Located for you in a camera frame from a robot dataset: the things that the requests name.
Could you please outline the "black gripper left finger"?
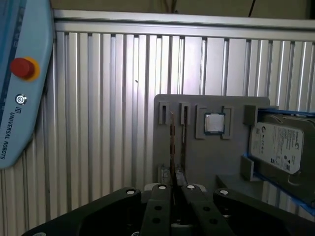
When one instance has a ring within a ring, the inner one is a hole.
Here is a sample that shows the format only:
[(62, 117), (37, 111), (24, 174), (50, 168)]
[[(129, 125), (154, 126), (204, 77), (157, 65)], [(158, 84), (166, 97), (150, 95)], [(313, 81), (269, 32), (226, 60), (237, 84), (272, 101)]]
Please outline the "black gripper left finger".
[(170, 186), (156, 184), (141, 192), (124, 187), (24, 234), (26, 236), (169, 236)]

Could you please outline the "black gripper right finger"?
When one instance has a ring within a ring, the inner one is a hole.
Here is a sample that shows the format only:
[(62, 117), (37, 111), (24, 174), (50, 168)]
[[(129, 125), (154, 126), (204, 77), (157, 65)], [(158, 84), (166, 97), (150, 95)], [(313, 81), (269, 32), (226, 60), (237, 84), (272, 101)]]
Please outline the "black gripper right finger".
[(197, 185), (182, 192), (202, 236), (313, 236), (315, 224), (237, 191), (220, 188), (208, 198)]

